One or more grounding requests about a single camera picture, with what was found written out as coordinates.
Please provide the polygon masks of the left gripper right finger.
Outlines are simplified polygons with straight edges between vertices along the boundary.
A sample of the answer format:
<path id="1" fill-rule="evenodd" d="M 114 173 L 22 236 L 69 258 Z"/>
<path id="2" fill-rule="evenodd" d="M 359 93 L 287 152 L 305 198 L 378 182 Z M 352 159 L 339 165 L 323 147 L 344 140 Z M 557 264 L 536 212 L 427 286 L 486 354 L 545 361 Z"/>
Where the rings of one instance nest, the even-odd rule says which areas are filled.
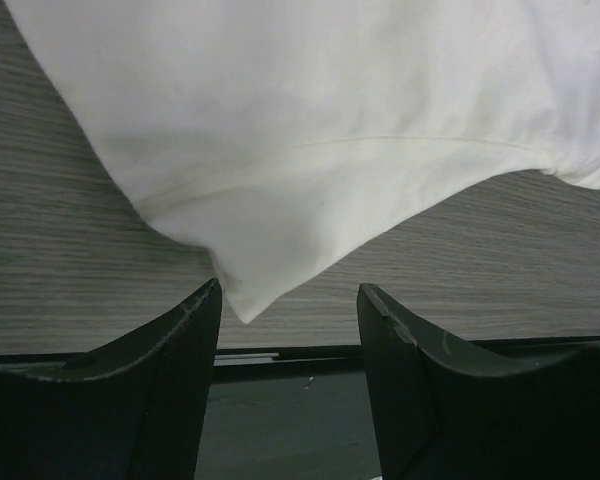
<path id="1" fill-rule="evenodd" d="M 600 479 L 600 337 L 471 342 L 360 286 L 385 479 Z"/>

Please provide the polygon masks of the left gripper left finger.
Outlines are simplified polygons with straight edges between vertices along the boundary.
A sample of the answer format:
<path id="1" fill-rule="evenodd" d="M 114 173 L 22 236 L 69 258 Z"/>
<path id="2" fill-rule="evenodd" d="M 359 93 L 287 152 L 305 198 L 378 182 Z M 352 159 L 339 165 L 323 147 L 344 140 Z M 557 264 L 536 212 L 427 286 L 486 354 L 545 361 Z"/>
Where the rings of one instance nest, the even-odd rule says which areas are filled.
<path id="1" fill-rule="evenodd" d="M 63 363 L 0 365 L 0 479 L 191 479 L 219 336 L 210 280 Z"/>

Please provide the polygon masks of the white t shirt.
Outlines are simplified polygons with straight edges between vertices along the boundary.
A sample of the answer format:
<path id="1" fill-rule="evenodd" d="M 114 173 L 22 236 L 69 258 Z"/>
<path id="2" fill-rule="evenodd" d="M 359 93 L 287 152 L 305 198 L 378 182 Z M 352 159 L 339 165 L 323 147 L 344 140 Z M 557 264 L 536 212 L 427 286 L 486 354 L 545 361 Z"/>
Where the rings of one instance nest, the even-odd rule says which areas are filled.
<path id="1" fill-rule="evenodd" d="M 250 322 L 491 177 L 600 190 L 600 1 L 11 1 L 143 220 Z"/>

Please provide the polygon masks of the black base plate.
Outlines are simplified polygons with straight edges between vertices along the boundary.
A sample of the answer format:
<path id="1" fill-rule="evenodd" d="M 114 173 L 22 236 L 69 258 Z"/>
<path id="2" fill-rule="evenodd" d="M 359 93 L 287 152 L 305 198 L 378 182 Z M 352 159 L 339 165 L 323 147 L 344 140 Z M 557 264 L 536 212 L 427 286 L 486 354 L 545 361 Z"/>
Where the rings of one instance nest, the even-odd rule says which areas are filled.
<path id="1" fill-rule="evenodd" d="M 73 356 L 5 356 L 0 365 L 46 366 Z M 374 476 L 382 477 L 362 345 L 216 348 L 191 479 Z"/>

